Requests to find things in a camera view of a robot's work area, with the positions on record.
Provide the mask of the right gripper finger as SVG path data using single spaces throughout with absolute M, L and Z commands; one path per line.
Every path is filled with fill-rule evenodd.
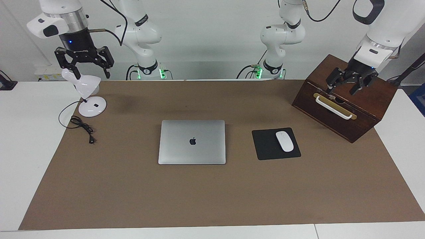
M 108 71 L 108 69 L 112 68 L 114 65 L 115 61 L 113 59 L 113 56 L 107 46 L 97 48 L 96 51 L 96 64 L 103 68 L 105 77 L 107 79 L 110 79 L 111 73 Z
M 67 50 L 63 47 L 57 47 L 54 53 L 60 67 L 62 69 L 68 69 L 69 71 L 71 71 L 76 77 L 76 79 L 79 80 L 81 78 L 81 74 L 78 68 L 76 67 L 76 64 L 78 63 L 77 55 L 75 55 L 72 51 Z M 71 57 L 72 59 L 71 62 L 68 62 L 68 60 L 66 59 L 67 55 Z

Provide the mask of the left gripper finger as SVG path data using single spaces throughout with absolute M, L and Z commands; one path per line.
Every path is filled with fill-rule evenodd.
M 336 67 L 332 70 L 331 74 L 326 78 L 327 94 L 333 93 L 337 86 L 341 86 L 347 83 L 346 80 L 346 71 L 341 70 L 339 67 Z
M 355 85 L 350 89 L 349 93 L 351 95 L 355 95 L 364 87 L 370 86 L 378 78 L 378 75 L 379 73 L 376 71 L 373 71 L 371 74 L 365 76 L 360 74 L 353 74 L 351 78 L 355 80 Z

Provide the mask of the grey aluminium laptop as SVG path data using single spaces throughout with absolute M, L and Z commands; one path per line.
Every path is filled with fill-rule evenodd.
M 224 120 L 163 120 L 160 165 L 224 165 Z

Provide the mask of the dark brown wooden box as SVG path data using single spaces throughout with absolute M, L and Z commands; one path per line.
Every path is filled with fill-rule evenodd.
M 329 54 L 306 78 L 292 105 L 320 124 L 353 143 L 384 117 L 398 87 L 377 78 L 355 95 L 354 83 L 334 88 L 328 94 L 326 78 L 348 64 Z

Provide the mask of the white desk lamp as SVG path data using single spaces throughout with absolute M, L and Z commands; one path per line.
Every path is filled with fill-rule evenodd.
M 80 79 L 77 79 L 68 69 L 62 70 L 62 77 L 72 83 L 81 96 L 83 102 L 80 103 L 78 111 L 82 116 L 93 118 L 106 109 L 107 101 L 103 97 L 95 96 L 100 90 L 100 77 L 81 75 Z

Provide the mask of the black tripod leg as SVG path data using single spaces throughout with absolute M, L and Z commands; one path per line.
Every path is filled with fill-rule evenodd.
M 416 61 L 411 64 L 402 74 L 391 77 L 387 80 L 388 83 L 392 84 L 393 86 L 400 86 L 402 81 L 408 77 L 409 74 L 414 72 L 415 70 L 419 69 L 422 65 L 425 64 L 425 52 L 418 58 Z

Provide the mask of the blue crate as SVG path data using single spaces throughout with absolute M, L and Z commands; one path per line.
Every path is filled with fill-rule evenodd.
M 425 117 L 425 83 L 408 95 L 419 112 Z

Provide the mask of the black stand base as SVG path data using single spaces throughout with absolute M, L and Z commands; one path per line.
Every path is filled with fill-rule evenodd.
M 17 85 L 4 71 L 0 70 L 0 91 L 11 91 Z

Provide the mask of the white computer mouse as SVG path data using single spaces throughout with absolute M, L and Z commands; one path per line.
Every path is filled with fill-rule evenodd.
M 294 150 L 293 141 L 286 131 L 278 131 L 275 133 L 275 136 L 284 152 L 291 152 Z

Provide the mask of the black mouse pad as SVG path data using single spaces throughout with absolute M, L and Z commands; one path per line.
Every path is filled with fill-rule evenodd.
M 280 147 L 275 133 L 278 131 L 286 131 L 294 144 L 294 150 L 284 152 Z M 262 129 L 252 131 L 253 141 L 259 160 L 269 159 L 287 159 L 301 157 L 301 152 L 296 141 L 293 129 L 290 127 L 278 129 Z

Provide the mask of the brown table mat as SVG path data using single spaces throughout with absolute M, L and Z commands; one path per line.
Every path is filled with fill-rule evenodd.
M 66 130 L 20 230 L 424 221 L 375 130 L 355 143 L 292 107 L 299 80 L 104 81 Z M 161 121 L 224 120 L 225 165 L 159 165 Z M 301 157 L 259 160 L 252 131 L 292 128 Z

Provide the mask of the white wall power strip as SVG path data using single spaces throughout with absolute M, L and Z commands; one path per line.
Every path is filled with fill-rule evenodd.
M 59 66 L 37 67 L 34 75 L 38 81 L 66 81 L 62 77 L 62 68 Z

